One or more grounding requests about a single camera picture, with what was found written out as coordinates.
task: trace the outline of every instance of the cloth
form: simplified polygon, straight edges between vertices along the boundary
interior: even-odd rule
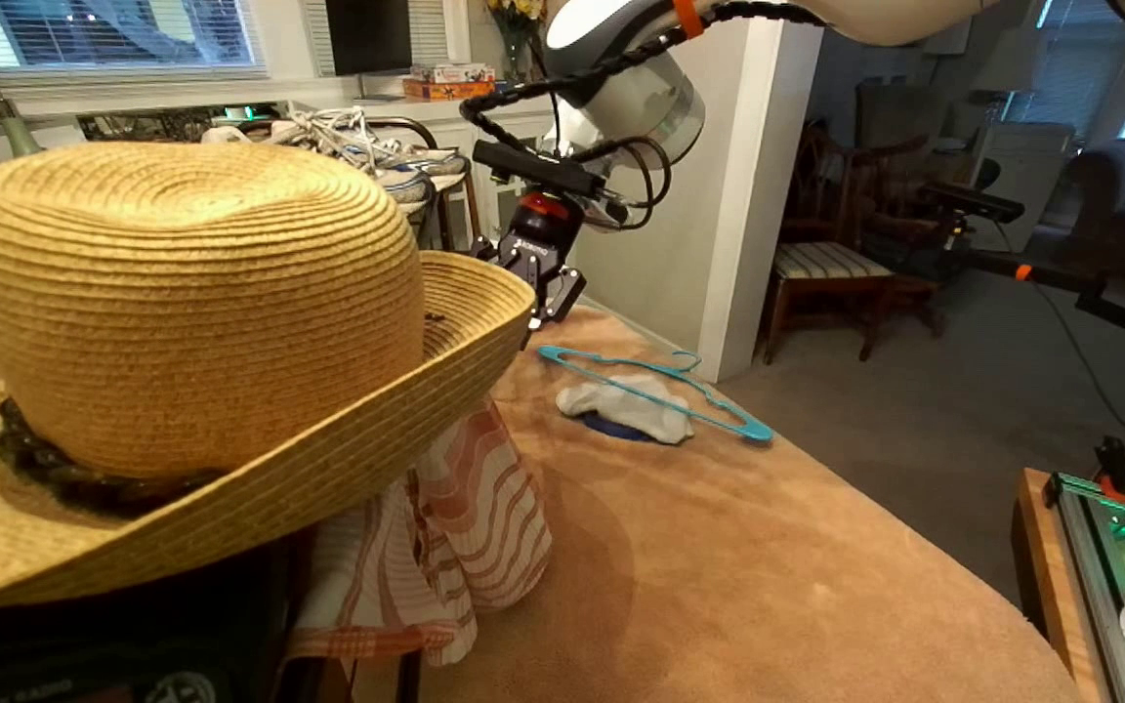
[[[426,651],[456,664],[478,612],[537,591],[550,555],[537,476],[491,403],[451,425],[380,502],[317,528],[288,660]]]
[[[600,414],[634,425],[664,447],[680,447],[692,434],[689,403],[656,374],[609,374],[615,383],[561,386],[556,405],[561,414]]]

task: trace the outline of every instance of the window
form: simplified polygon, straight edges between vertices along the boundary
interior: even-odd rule
[[[255,65],[238,0],[0,0],[0,65]]]
[[[1106,0],[1051,0],[1039,16],[1037,85],[1012,123],[1061,123],[1086,133],[1125,54],[1125,21]]]

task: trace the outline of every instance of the wooden table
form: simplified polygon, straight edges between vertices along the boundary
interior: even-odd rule
[[[1046,504],[1051,474],[1027,469],[1020,482],[1020,550],[1030,569],[1037,600],[1027,600],[1046,632],[1046,642],[1068,660],[1082,698],[1108,698],[1099,642],[1078,591],[1070,542],[1061,518]]]
[[[542,339],[646,352],[600,314]],[[481,617],[468,660],[421,671],[421,698],[1078,698],[1020,611],[794,440],[600,438],[550,405],[569,383],[525,352],[495,386],[542,476],[556,563]]]

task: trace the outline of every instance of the black cord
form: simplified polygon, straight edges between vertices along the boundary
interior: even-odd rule
[[[616,222],[615,231],[642,231],[651,218],[651,171],[650,171],[646,155],[638,149],[630,149],[630,142],[622,142],[622,154],[630,154],[638,159],[638,171],[642,171],[642,183],[646,183],[646,205],[625,205],[625,209],[642,211],[642,218],[638,222]]]
[[[533,35],[533,64],[538,75],[548,75],[548,52],[542,38]],[[561,154],[561,114],[557,114],[557,94],[550,94],[550,131],[556,131],[556,155]]]
[[[787,8],[787,3],[719,3],[703,16],[703,26],[712,22],[721,22],[721,21],[787,21],[787,22],[819,22],[817,16],[807,16],[806,8]],[[456,114],[466,123],[473,123],[478,131],[484,131],[491,142],[508,146],[508,149],[521,149],[525,146],[503,131],[495,125],[491,117],[484,117],[490,110],[500,110],[500,107],[516,107],[516,103],[527,103],[527,98],[538,98],[538,94],[567,94],[576,85],[586,85],[586,84],[606,84],[609,75],[622,75],[630,65],[642,65],[664,52],[672,52],[677,43],[689,43],[692,35],[682,35],[680,26],[667,26],[659,35],[651,35],[650,43],[625,52],[625,54],[609,54],[600,60],[595,71],[586,75],[561,75],[561,78],[542,78],[542,84],[525,84],[525,85],[503,85],[503,89],[491,89],[491,94],[478,94],[478,98],[466,98],[456,107]]]
[[[1014,248],[1012,248],[1008,235],[1005,235],[1005,222],[995,222],[995,235],[1001,235],[1001,248],[1005,248],[1008,254],[1014,254]],[[1078,361],[1078,367],[1086,373],[1091,386],[1099,392],[1100,405],[1106,405],[1108,417],[1125,430],[1125,414],[1120,414],[1120,405],[1115,403],[1115,396],[1106,392],[1106,383],[1100,383],[1093,361],[1086,356],[1082,339],[1073,336],[1070,319],[1061,315],[1061,310],[1051,300],[1051,293],[1046,293],[1043,285],[1037,285],[1037,293],[1039,293],[1043,310],[1053,314],[1053,319],[1059,319],[1068,344],[1073,348],[1073,361]]]
[[[650,142],[650,136],[634,136],[630,149],[634,149],[634,154],[638,154],[638,149],[650,149],[650,154],[656,155],[664,183],[659,183],[656,190],[651,190],[651,189],[646,189],[646,190],[650,190],[650,209],[664,205],[667,190],[672,190],[672,155],[667,155],[667,149],[659,149],[659,146]]]

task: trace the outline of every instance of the chair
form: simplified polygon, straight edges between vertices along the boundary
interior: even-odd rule
[[[930,133],[922,131],[902,131],[887,146],[841,149],[826,123],[806,125],[762,326],[767,364],[807,304],[813,314],[833,304],[858,326],[858,361],[876,352],[878,326],[897,310],[942,336],[930,270],[961,216],[930,196],[934,163],[925,159]]]
[[[850,176],[862,159],[867,154],[841,149],[826,123],[806,125],[762,319],[767,364],[772,364],[788,326],[819,319],[837,310],[858,319],[858,361],[876,348],[893,272],[858,249]]]
[[[1037,239],[1053,265],[1125,282],[1125,142],[1082,149],[1061,170]]]

